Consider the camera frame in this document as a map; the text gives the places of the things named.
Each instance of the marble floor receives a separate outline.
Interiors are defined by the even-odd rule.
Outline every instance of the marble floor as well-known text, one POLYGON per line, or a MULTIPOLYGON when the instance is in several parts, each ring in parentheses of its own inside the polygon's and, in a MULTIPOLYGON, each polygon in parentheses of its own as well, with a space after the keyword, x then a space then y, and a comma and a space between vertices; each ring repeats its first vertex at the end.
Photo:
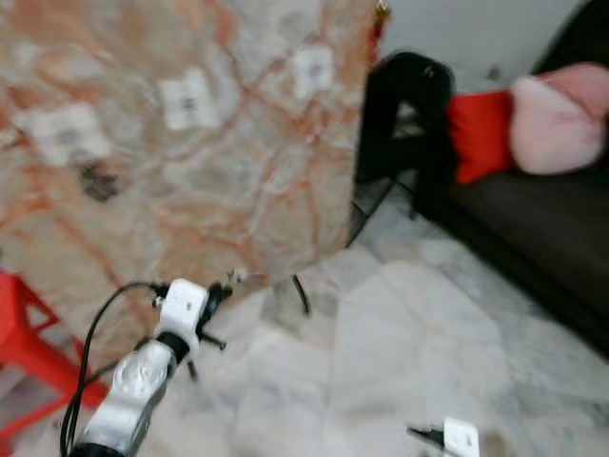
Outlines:
MULTIPOLYGON (((177 373, 141 455, 435 457, 404 427, 446 416, 484 457, 607 455, 607 362, 408 211, 394 189, 352 249, 302 272, 312 317, 290 282, 218 315, 227 350, 206 348, 198 384, 177 373)), ((49 421, 15 455, 57 443, 49 421)))

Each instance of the red plastic stool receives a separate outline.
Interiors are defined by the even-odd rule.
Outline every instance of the red plastic stool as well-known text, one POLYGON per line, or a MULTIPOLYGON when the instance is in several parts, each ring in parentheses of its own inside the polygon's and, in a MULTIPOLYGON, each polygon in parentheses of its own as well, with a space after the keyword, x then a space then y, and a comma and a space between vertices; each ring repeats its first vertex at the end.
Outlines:
MULTIPOLYGON (((58 348, 43 340, 40 333, 60 324, 60 320, 17 275, 0 273, 0 368, 15 365, 28 375, 61 392, 56 402, 27 414, 0 429, 0 457, 12 454, 9 439, 25 428, 39 422, 67 405, 78 384, 79 367, 58 348), (28 307, 34 307, 48 319, 33 327, 28 318, 28 307)), ((76 352, 82 357, 83 345, 71 338, 76 352)), ((108 390, 94 383, 85 390, 86 407, 98 407, 108 390)))

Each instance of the pink cushion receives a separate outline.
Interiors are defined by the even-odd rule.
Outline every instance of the pink cushion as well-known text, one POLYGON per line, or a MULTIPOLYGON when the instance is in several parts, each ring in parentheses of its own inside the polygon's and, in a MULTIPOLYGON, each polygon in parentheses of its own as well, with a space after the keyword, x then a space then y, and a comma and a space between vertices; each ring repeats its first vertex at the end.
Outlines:
POLYGON ((512 86, 512 154, 531 174, 556 174, 583 168, 602 152, 604 123, 539 79, 524 77, 512 86))
POLYGON ((609 114, 609 70, 596 64, 578 64, 545 73, 540 80, 576 102, 592 119, 609 114))

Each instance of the white wall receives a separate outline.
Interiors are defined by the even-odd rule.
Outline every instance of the white wall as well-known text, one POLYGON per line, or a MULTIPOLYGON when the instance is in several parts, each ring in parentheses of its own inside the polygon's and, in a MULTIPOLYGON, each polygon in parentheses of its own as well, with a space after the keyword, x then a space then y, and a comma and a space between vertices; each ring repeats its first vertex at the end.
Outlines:
POLYGON ((394 18, 383 54, 420 51, 448 63, 462 91, 505 87, 541 58, 586 0, 387 0, 394 18), (497 82, 486 78, 493 66, 497 82))

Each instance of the black sofa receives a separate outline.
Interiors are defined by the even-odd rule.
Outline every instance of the black sofa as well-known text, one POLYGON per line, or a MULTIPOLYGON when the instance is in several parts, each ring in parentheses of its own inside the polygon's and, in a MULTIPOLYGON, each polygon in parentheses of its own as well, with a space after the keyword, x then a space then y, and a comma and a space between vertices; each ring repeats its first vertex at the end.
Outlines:
MULTIPOLYGON (((534 73, 583 61, 609 65, 609 0, 583 5, 534 73)), ((469 186, 455 184, 456 165, 444 120, 421 165, 415 210, 609 355, 609 164, 556 177, 498 173, 469 186)))

